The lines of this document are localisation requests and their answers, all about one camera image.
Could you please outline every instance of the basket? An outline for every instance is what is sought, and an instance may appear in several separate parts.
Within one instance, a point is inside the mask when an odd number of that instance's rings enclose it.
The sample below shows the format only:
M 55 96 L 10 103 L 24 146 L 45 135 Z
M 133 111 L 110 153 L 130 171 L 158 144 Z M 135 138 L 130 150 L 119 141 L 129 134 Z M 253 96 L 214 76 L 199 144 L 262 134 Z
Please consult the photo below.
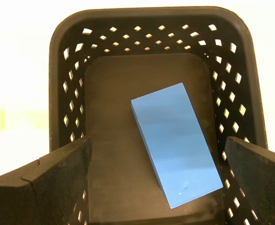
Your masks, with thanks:
M 47 186 L 34 193 L 49 202 L 39 209 L 42 224 L 260 224 L 224 151 L 229 136 L 267 148 L 252 38 L 236 14 L 219 7 L 78 12 L 52 36 L 49 76 L 51 160 L 23 178 Z M 181 82 L 223 189 L 171 210 L 130 100 Z M 77 164 L 56 159 L 82 151 L 87 139 L 91 152 L 74 156 Z M 72 170 L 65 180 L 60 167 Z M 32 178 L 50 169 L 51 181 Z

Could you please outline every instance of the blue rectangular block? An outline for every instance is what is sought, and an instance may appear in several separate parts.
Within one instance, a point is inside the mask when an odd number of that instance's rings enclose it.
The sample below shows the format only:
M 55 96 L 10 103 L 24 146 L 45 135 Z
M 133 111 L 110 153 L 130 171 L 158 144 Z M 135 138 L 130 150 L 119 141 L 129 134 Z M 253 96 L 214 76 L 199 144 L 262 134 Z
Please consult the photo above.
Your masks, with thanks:
M 222 188 L 182 83 L 138 97 L 131 107 L 170 208 Z

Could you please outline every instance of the basket bottom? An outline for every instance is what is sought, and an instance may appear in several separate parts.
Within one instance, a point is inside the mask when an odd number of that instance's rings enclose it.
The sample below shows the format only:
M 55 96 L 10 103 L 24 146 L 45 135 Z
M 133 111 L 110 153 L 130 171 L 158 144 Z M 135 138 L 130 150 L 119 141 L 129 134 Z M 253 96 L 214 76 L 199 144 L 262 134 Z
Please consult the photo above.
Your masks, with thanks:
M 221 190 L 170 209 L 131 110 L 132 99 L 181 82 L 218 165 L 209 71 L 198 56 L 101 57 L 88 68 L 86 126 L 93 143 L 88 172 L 90 223 L 223 222 Z

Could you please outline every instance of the white background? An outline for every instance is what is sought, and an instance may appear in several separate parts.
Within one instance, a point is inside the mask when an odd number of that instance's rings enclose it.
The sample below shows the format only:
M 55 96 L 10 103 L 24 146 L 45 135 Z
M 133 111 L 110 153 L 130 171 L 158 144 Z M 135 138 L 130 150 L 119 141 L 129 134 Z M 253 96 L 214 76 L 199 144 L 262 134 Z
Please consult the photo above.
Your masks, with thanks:
M 201 5 L 227 8 L 247 24 L 254 42 L 269 149 L 275 151 L 275 0 L 0 1 L 0 175 L 49 152 L 49 43 L 63 19 L 92 8 Z

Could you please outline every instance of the foam block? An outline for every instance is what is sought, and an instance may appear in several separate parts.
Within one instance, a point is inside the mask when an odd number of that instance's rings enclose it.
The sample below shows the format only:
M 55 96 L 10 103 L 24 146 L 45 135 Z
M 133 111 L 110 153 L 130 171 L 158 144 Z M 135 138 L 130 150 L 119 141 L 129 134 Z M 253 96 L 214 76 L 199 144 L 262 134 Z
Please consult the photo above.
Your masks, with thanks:
M 182 83 L 138 97 L 131 107 L 170 208 L 222 188 Z

